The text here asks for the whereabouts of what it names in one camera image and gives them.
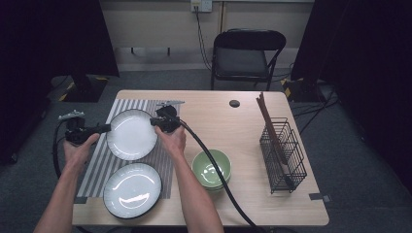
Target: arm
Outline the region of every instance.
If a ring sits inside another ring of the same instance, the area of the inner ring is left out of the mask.
[[[155,132],[173,160],[188,231],[196,233],[223,232],[223,225],[212,199],[186,162],[184,155],[185,129],[180,126],[172,134],[165,134],[156,126]]]
[[[46,210],[34,232],[72,232],[73,203],[78,177],[85,168],[90,146],[98,134],[91,135],[78,147],[65,141],[63,144],[66,164],[54,189]]]

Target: black chair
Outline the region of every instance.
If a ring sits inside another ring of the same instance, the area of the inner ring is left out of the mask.
[[[214,42],[211,89],[215,79],[222,81],[267,82],[269,90],[279,53],[286,38],[272,30],[230,29],[219,34]],[[265,52],[273,51],[269,63]]]

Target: wire rack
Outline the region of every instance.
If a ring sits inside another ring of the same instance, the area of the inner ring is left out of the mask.
[[[266,126],[260,137],[260,147],[269,177],[271,193],[279,190],[293,192],[306,177],[303,153],[287,118],[271,118],[280,150],[276,150]]]

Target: human hand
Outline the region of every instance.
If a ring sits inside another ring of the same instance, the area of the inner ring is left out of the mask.
[[[154,131],[161,139],[163,147],[171,156],[176,157],[184,155],[186,147],[186,133],[183,126],[180,126],[171,134],[163,133],[158,126],[154,127]]]
[[[90,146],[99,139],[100,135],[92,134],[88,139],[78,147],[73,146],[70,142],[64,141],[64,157],[66,165],[64,169],[70,169],[76,175],[80,175],[85,168],[88,159]]]

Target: white plate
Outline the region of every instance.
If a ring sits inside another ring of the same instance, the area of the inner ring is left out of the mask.
[[[152,151],[157,135],[151,126],[151,118],[150,114],[137,109],[115,116],[110,123],[112,131],[106,134],[112,153],[124,160],[135,160]]]
[[[134,218],[149,211],[161,192],[158,172],[144,163],[117,170],[106,182],[103,199],[107,210],[120,218]]]

